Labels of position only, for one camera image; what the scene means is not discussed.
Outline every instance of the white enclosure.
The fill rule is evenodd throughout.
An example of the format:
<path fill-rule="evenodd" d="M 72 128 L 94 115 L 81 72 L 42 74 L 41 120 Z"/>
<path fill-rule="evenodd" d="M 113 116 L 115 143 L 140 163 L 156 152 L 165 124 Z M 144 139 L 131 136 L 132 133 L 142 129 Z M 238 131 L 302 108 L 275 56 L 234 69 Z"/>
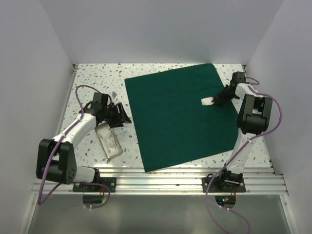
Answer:
<path fill-rule="evenodd" d="M 38 143 L 57 133 L 72 64 L 127 62 L 247 65 L 281 103 L 284 120 L 266 142 L 310 233 L 311 10 L 308 0 L 1 1 L 1 233 L 19 232 Z"/>

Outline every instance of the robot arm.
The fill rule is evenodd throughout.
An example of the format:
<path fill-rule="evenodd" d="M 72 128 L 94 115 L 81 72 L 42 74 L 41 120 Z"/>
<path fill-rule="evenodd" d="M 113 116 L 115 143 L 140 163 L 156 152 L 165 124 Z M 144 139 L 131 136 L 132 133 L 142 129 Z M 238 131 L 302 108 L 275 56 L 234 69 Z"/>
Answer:
<path fill-rule="evenodd" d="M 56 143 L 60 145 L 56 150 L 59 154 L 59 160 L 52 160 L 48 168 L 46 179 L 49 181 L 70 184 L 74 182 L 93 182 L 98 183 L 100 180 L 99 171 L 96 168 L 77 166 L 74 149 L 81 140 L 100 123 L 107 122 L 110 128 L 122 127 L 123 123 L 131 123 L 126 115 L 121 102 L 109 103 L 109 95 L 94 93 L 93 100 L 83 108 L 83 118 L 81 111 L 74 122 L 79 123 L 69 132 L 65 129 L 62 133 L 52 139 L 43 139 L 39 144 L 37 159 L 37 178 L 42 179 L 47 160 Z"/>
<path fill-rule="evenodd" d="M 243 100 L 237 118 L 238 137 L 229 160 L 236 155 L 246 141 L 253 136 L 262 134 L 269 126 L 273 100 L 254 94 L 249 86 L 244 73 L 235 72 L 230 85 L 226 85 L 215 97 L 202 100 L 204 105 L 218 106 L 226 105 L 233 98 Z M 241 184 L 244 185 L 244 167 L 254 141 L 256 139 L 251 140 L 250 144 L 244 147 L 216 178 L 214 185 L 217 185 L 219 190 L 228 192 L 228 190 L 238 188 Z"/>

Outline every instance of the speckled white surface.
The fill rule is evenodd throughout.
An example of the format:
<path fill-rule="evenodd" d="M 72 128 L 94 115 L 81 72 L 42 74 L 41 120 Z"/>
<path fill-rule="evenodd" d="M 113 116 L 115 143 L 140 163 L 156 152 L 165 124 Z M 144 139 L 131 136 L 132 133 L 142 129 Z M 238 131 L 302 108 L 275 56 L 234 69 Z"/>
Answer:
<path fill-rule="evenodd" d="M 192 66 L 193 64 L 79 64 L 76 78 L 70 93 L 68 105 L 65 111 L 61 129 L 65 129 L 73 122 L 79 112 L 79 105 L 75 97 L 75 87 L 80 84 L 87 84 L 107 94 L 116 92 L 118 100 L 123 103 L 126 113 L 132 119 L 129 101 L 124 85 L 124 79 L 142 76 L 150 73 Z M 214 64 L 223 84 L 228 84 L 235 71 L 243 71 L 241 64 Z M 78 92 L 83 103 L 93 98 L 93 90 L 81 88 Z M 237 110 L 240 108 L 240 100 L 234 99 L 233 104 Z M 92 167 L 133 167 L 143 168 L 137 135 L 134 124 L 125 124 L 123 128 L 114 129 L 120 144 L 124 150 L 123 154 L 108 161 L 101 147 L 99 139 L 92 130 L 75 149 L 76 161 L 79 165 Z M 222 167 L 225 161 L 231 156 L 232 151 L 222 154 L 194 160 L 191 162 L 176 165 L 174 167 Z M 269 158 L 263 140 L 260 138 L 253 146 L 245 167 L 269 168 Z"/>

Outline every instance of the metal base plate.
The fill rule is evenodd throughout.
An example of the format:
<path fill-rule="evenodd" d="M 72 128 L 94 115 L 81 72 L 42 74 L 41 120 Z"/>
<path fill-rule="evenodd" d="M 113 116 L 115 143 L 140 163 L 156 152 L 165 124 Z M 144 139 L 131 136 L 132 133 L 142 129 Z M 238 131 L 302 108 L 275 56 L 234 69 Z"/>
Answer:
<path fill-rule="evenodd" d="M 106 185 L 111 193 L 114 193 L 116 190 L 116 177 L 101 177 L 100 184 Z M 74 184 L 73 192 L 76 193 L 96 193 L 99 192 L 99 186 L 90 186 L 90 185 L 82 185 L 79 184 L 78 186 Z"/>
<path fill-rule="evenodd" d="M 202 187 L 203 187 L 203 192 L 205 193 L 208 187 L 208 184 L 211 180 L 211 177 L 204 177 L 201 179 Z M 212 183 L 212 185 L 209 188 L 209 193 L 230 193 L 231 189 L 229 189 L 229 183 L 224 182 L 223 186 L 220 186 L 217 183 L 217 179 L 215 179 Z M 242 179 L 241 184 L 236 188 L 236 193 L 244 193 L 246 191 L 245 187 L 245 181 Z"/>

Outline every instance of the green towel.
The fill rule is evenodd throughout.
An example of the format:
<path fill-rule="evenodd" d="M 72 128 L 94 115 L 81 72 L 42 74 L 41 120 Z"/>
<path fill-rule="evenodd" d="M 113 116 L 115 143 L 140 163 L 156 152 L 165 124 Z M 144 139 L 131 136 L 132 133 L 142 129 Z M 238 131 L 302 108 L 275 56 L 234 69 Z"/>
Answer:
<path fill-rule="evenodd" d="M 212 64 L 128 78 L 125 85 L 146 172 L 233 149 L 233 104 L 201 104 L 224 88 Z"/>

